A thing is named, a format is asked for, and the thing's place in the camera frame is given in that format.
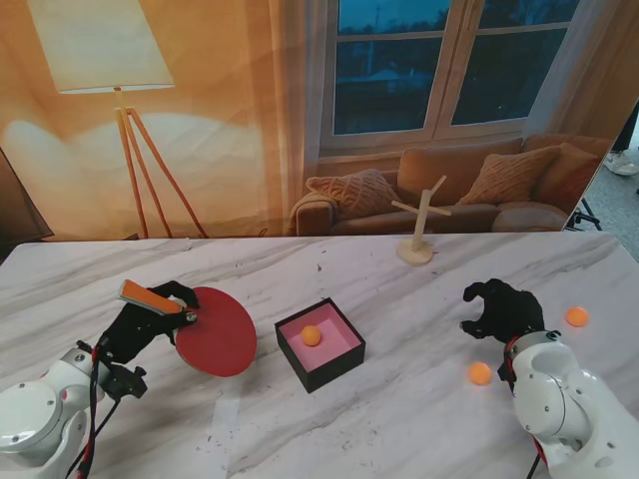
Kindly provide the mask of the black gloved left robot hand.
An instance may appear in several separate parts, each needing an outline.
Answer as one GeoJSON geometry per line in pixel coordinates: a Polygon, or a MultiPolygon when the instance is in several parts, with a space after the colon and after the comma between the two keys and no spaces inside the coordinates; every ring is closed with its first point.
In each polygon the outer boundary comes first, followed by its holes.
{"type": "Polygon", "coordinates": [[[200,308],[195,291],[175,280],[145,288],[126,279],[119,298],[125,305],[101,334],[96,355],[120,364],[133,360],[160,335],[175,346],[175,332],[196,322],[188,309],[200,308]]]}

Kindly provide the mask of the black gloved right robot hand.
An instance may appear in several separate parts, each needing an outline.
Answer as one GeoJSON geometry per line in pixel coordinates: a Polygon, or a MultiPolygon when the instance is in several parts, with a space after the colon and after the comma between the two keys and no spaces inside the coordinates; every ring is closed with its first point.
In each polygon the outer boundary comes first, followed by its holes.
{"type": "Polygon", "coordinates": [[[484,301],[483,313],[477,320],[465,320],[460,328],[475,339],[493,337],[501,343],[529,332],[545,330],[543,311],[529,291],[516,290],[501,279],[474,282],[463,293],[463,300],[477,297],[484,301]]]}

